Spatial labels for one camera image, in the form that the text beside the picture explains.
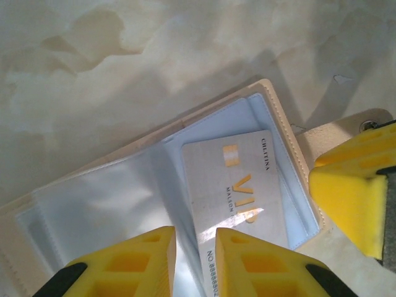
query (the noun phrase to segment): yellow foam pad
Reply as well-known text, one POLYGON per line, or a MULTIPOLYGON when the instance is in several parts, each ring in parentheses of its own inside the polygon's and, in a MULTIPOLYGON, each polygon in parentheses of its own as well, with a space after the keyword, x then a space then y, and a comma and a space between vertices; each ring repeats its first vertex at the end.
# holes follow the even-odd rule
POLYGON ((170 297, 175 261, 174 227, 161 227, 69 263, 88 267, 64 297, 170 297))
POLYGON ((368 130, 321 155, 309 174, 314 201, 367 256, 382 258, 387 178, 396 165, 396 124, 368 130))
POLYGON ((220 297, 329 297, 307 271, 322 262, 253 236, 218 228, 216 266, 220 297))

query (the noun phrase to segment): white card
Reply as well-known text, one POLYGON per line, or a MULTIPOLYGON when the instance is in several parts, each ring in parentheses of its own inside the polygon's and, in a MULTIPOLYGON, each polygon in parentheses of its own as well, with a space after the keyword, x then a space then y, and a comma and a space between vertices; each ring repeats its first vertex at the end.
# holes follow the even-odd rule
POLYGON ((259 131, 186 144, 183 158, 205 291, 218 296, 218 227, 288 247, 272 136, 259 131))

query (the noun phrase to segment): stitching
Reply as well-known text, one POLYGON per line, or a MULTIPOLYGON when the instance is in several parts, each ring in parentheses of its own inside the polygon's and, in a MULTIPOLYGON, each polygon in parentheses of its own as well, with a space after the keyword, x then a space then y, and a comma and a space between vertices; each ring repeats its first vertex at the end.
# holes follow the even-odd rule
POLYGON ((50 233, 50 229, 48 228, 48 224, 47 221, 44 217, 44 214, 42 213, 42 209, 41 207, 37 204, 35 205, 33 208, 38 209, 38 215, 40 216, 40 221, 42 222, 43 226, 44 226, 44 231, 48 236, 49 239, 49 243, 52 245, 52 248, 54 249, 55 252, 55 256, 58 258, 58 264, 62 263, 62 257, 61 254, 59 252, 59 249, 57 248, 57 245, 55 243, 55 240, 53 239, 51 233, 50 233))
POLYGON ((305 233, 308 235, 308 231, 307 231, 307 229, 306 229, 306 227, 305 227, 305 225, 304 225, 304 223, 303 223, 303 220, 301 219, 301 215, 299 214, 299 212, 298 212, 298 210, 297 210, 296 202, 295 202, 295 200, 293 199, 293 196, 292 196, 291 193, 290 193, 290 190, 289 190, 289 187, 287 186, 287 183, 286 183, 286 181, 285 181, 285 178, 283 177, 282 172, 279 170, 279 168, 278 168, 278 174, 279 174, 280 179, 282 180, 282 183, 285 185, 287 194, 288 194, 289 197, 291 198, 291 203, 292 203, 293 207, 294 207, 295 210, 296 210, 297 216, 298 216, 298 218, 299 218, 299 220, 300 220, 300 222, 301 222, 301 224, 302 224, 302 226, 303 226, 303 228, 304 228, 304 231, 305 231, 305 233))
MULTIPOLYGON (((271 94, 271 92, 270 92, 270 90, 268 89, 267 86, 264 86, 264 88, 265 88, 265 90, 267 91, 267 94, 268 94, 268 96, 269 96, 269 98, 270 98, 270 100, 271 100, 271 102, 272 102, 272 106, 274 107, 275 111, 276 111, 277 114, 278 114, 278 118, 280 119, 280 122, 281 122, 281 124, 282 124, 283 131, 286 133, 286 136, 287 136, 287 138, 288 138, 288 140, 289 140, 289 143, 291 144, 291 148, 293 149, 293 153, 294 153, 294 155, 295 155, 295 158, 296 158, 297 161, 298 161, 298 165, 299 165, 299 167, 301 168, 301 170, 303 171, 305 180, 306 180, 306 182, 308 183, 308 176, 307 176, 307 174, 306 174, 306 172, 305 172, 303 166, 301 165, 301 160, 299 159, 299 157, 298 157, 298 155, 297 155, 296 148, 295 148, 295 146, 293 145, 293 143, 292 143, 292 141, 291 141, 291 139, 290 139, 290 135, 289 135, 289 133, 288 133, 287 130, 286 130, 285 123, 283 122, 282 118, 280 117, 280 113, 279 113, 278 107, 276 106, 276 104, 275 104, 275 102, 274 102, 274 99, 273 99, 273 97, 272 97, 272 94, 271 94)), ((309 203, 308 203, 307 200, 306 200, 306 202, 307 202, 307 204, 308 204, 308 206, 309 206, 309 209, 311 209, 311 212, 312 212, 312 208, 311 208, 311 206, 309 205, 309 203)), ((319 214, 321 215, 321 218, 322 218, 323 227, 322 227, 321 229, 324 229, 325 226, 326 226, 326 224, 325 224, 325 220, 324 220, 324 216, 323 216, 322 210, 321 210, 319 207, 317 207, 317 209, 318 209, 319 214)))
POLYGON ((23 282, 20 280, 20 278, 18 277, 18 271, 16 271, 14 269, 14 266, 11 264, 11 261, 8 259, 7 254, 2 250, 2 248, 0 247, 0 256, 2 257, 3 261, 6 263, 6 265, 8 266, 8 269, 12 272, 12 274, 14 275, 13 279, 16 280, 17 285, 19 286, 20 289, 22 289, 22 294, 24 296, 28 296, 27 293, 27 288, 24 286, 23 282))

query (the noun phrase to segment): gold chip graphic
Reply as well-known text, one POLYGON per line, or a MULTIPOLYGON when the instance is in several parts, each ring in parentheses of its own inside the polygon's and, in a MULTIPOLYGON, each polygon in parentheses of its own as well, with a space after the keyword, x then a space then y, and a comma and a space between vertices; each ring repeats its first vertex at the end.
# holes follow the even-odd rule
POLYGON ((236 144, 223 147, 225 166, 231 167, 239 164, 238 146, 236 144))

